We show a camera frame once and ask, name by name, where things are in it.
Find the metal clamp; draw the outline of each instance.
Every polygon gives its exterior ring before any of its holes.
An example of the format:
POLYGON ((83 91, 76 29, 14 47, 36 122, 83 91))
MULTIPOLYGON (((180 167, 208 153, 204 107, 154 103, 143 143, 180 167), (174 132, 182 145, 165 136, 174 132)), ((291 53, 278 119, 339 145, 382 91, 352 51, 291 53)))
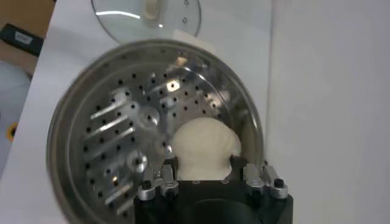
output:
POLYGON ((254 191, 258 191, 261 194, 264 190, 264 181, 260 178, 258 169, 254 164, 247 164, 243 168, 243 180, 250 187, 249 195, 252 195, 254 191))
POLYGON ((153 180, 153 170, 146 169, 143 173, 143 182, 138 187, 137 196, 141 201, 149 201, 156 196, 157 183, 153 180))
POLYGON ((173 178, 171 165, 164 165, 161 170, 163 175, 162 196, 166 198, 175 197, 179 193, 179 183, 173 178))
POLYGON ((288 187, 285 182, 278 177, 272 166, 264 166, 264 180, 269 183, 271 196, 277 199, 284 199, 288 196, 288 187))
POLYGON ((150 180, 144 181, 139 187, 137 196, 141 201, 150 201, 156 197, 155 186, 150 180))

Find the perforated metal disc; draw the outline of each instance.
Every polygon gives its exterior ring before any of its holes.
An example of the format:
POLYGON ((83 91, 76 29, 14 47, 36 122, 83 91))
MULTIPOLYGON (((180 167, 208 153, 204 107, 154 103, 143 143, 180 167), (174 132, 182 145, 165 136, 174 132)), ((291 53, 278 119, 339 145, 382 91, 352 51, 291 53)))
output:
POLYGON ((133 222, 143 170, 174 156, 171 139, 197 117, 223 121, 242 157, 261 163, 262 134, 253 102, 223 62, 176 41, 142 41, 89 66, 58 103, 48 139, 48 169, 73 223, 133 222))

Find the black object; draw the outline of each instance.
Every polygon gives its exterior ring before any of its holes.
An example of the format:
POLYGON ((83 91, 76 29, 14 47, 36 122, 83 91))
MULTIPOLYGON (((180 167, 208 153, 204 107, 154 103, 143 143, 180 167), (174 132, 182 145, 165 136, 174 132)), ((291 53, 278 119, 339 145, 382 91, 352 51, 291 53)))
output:
POLYGON ((274 186, 277 188, 283 188, 285 186, 285 182, 280 178, 276 178, 274 180, 274 186))
POLYGON ((142 189, 148 190, 152 187, 152 182, 150 180, 146 180, 142 183, 142 189))
POLYGON ((142 224, 292 224, 293 198, 277 200, 248 194, 242 181, 179 181, 179 193, 151 201, 134 199, 135 220, 142 224))
POLYGON ((11 24, 1 30, 0 39, 35 56, 39 56, 43 45, 42 38, 11 24))

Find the glass lid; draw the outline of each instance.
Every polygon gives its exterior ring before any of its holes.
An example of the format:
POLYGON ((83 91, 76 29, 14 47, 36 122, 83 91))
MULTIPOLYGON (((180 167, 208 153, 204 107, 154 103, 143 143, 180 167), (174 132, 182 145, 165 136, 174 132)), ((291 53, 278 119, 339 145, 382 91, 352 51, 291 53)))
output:
POLYGON ((175 30, 197 35, 199 0, 91 0, 95 15, 119 43, 172 38, 175 30))

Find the white dough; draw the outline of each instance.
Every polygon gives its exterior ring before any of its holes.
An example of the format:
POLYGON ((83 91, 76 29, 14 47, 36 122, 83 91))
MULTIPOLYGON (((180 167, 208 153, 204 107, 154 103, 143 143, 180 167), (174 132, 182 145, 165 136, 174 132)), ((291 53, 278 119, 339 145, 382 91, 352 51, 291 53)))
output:
POLYGON ((179 161, 179 180, 223 180, 232 171, 230 156, 241 154, 241 143, 233 130, 209 117, 181 126, 172 141, 179 161))

